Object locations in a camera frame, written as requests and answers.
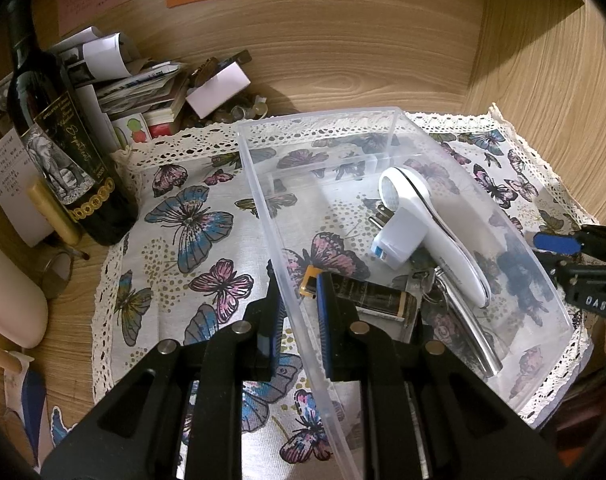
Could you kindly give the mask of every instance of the charger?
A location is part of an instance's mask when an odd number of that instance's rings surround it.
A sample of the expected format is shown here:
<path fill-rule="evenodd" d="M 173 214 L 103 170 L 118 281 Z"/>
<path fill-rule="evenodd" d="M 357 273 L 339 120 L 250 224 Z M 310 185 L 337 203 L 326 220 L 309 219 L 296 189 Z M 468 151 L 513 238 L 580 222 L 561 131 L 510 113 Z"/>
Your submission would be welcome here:
<path fill-rule="evenodd" d="M 381 226 L 381 231 L 372 242 L 371 251 L 389 267 L 398 270 L 410 259 L 427 230 L 427 225 L 420 218 L 399 207 Z"/>

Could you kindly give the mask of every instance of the wooden desk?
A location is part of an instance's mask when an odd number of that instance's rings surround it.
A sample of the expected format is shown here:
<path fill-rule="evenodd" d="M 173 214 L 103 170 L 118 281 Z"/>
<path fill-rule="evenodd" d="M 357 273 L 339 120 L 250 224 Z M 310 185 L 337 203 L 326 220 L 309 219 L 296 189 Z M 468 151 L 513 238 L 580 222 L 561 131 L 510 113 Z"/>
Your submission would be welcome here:
<path fill-rule="evenodd" d="M 57 41 L 56 1 L 34 0 L 34 13 L 41 45 Z M 589 2 L 210 0 L 167 9 L 164 0 L 133 0 L 93 24 L 126 32 L 158 59 L 198 64 L 248 48 L 248 76 L 272 109 L 480 114 L 495 101 L 606 224 L 606 28 Z M 0 78 L 9 70 L 0 17 Z M 1 217 L 0 232 L 9 232 Z M 13 240 L 3 248 L 25 260 Z M 46 338 L 29 352 L 67 424 L 92 405 L 90 321 L 106 253 L 87 238 L 83 247 L 92 259 L 76 266 L 52 302 Z M 0 381 L 0 408 L 2 398 Z"/>

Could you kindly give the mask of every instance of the transparent plastic box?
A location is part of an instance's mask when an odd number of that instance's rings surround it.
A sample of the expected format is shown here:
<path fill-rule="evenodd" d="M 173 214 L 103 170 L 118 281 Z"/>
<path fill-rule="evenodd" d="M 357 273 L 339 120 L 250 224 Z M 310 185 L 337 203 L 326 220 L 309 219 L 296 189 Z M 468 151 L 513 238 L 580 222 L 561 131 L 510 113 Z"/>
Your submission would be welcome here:
<path fill-rule="evenodd" d="M 399 108 L 299 114 L 238 124 L 241 160 L 263 227 L 266 248 L 324 429 L 345 478 L 361 478 L 360 393 L 331 383 L 320 351 L 316 301 L 298 286 L 308 264 L 382 285 L 411 275 L 370 252 L 368 222 L 380 174 L 403 165 L 419 171 L 432 202 L 485 273 L 493 297 L 475 309 L 502 362 L 486 383 L 515 411 L 558 362 L 572 325 L 555 288 L 507 215 L 459 164 Z M 424 315 L 441 339 L 474 369 L 448 314 Z M 400 336 L 400 323 L 361 319 Z"/>

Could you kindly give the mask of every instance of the black wine bottle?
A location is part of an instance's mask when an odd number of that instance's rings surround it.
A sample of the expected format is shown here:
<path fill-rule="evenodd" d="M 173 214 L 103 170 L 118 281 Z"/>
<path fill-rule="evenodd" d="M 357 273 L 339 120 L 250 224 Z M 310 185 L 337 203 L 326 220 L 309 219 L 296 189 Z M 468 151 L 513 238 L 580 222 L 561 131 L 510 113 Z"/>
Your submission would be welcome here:
<path fill-rule="evenodd" d="M 134 225 L 136 203 L 94 146 L 64 68 L 39 49 L 31 0 L 12 0 L 7 10 L 14 62 L 7 112 L 16 132 L 72 218 L 99 244 L 115 244 Z"/>

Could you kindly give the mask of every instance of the white bottle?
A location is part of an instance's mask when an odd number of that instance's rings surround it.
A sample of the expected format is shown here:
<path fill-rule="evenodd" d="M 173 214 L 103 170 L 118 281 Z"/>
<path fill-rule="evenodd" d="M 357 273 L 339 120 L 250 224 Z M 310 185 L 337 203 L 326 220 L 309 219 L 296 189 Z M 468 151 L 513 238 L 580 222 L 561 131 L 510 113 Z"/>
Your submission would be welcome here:
<path fill-rule="evenodd" d="M 48 326 L 48 302 L 0 250 L 0 333 L 23 348 L 35 347 Z"/>

